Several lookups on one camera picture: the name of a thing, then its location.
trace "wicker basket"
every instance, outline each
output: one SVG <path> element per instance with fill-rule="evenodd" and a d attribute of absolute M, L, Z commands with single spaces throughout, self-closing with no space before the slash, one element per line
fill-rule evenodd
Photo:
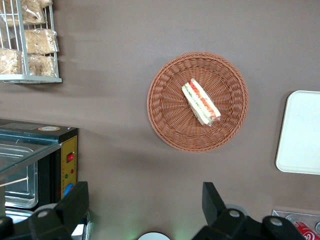
<path fill-rule="evenodd" d="M 221 121 L 202 126 L 181 87 L 191 78 L 203 87 L 221 112 Z M 170 146 L 203 153 L 229 142 L 240 130 L 248 112 L 246 82 L 236 67 L 209 52 L 185 53 L 168 62 L 152 81 L 147 111 L 152 127 Z"/>

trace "glass lid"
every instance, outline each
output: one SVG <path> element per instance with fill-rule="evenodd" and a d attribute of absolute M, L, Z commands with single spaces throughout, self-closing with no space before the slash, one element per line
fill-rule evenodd
<path fill-rule="evenodd" d="M 61 148 L 58 140 L 0 133 L 0 180 Z"/>

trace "toaster oven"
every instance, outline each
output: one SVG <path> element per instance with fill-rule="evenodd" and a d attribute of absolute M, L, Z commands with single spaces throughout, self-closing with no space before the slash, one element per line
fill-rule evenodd
<path fill-rule="evenodd" d="M 0 119 L 0 217 L 61 200 L 77 182 L 77 155 L 75 127 Z"/>

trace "wrapped sandwich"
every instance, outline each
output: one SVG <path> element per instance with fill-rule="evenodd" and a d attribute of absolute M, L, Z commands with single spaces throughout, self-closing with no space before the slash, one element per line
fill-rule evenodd
<path fill-rule="evenodd" d="M 221 113 L 194 78 L 182 86 L 182 91 L 203 126 L 212 126 L 214 122 L 220 121 Z"/>

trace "plastic bag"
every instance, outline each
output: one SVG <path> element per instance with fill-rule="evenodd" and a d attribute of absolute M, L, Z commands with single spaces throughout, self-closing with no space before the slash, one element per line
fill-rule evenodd
<path fill-rule="evenodd" d="M 38 0 L 38 1 L 40 4 L 40 7 L 43 9 L 53 4 L 52 0 Z"/>
<path fill-rule="evenodd" d="M 26 51 L 28 54 L 52 54 L 58 52 L 57 33 L 51 29 L 25 30 Z"/>
<path fill-rule="evenodd" d="M 53 56 L 30 55 L 28 57 L 30 75 L 56 78 Z"/>
<path fill-rule="evenodd" d="M 201 125 L 211 127 L 221 120 L 220 111 L 194 78 L 182 86 L 182 92 Z"/>
<path fill-rule="evenodd" d="M 24 25 L 38 25 L 38 24 L 45 24 L 47 22 L 44 10 L 41 8 L 40 3 L 38 0 L 20 0 L 21 1 L 21 12 L 22 12 L 22 20 Z M 3 4 L 0 4 L 0 12 L 3 15 L 2 18 L 7 21 L 9 27 L 14 25 L 19 25 L 18 16 L 13 16 L 12 13 L 17 14 L 17 3 L 16 0 L 3 0 Z"/>
<path fill-rule="evenodd" d="M 8 40 L 13 39 L 15 35 L 9 30 L 7 31 L 5 21 L 0 18 L 0 45 L 2 48 L 6 47 Z"/>
<path fill-rule="evenodd" d="M 22 74 L 22 52 L 0 48 L 0 74 Z"/>

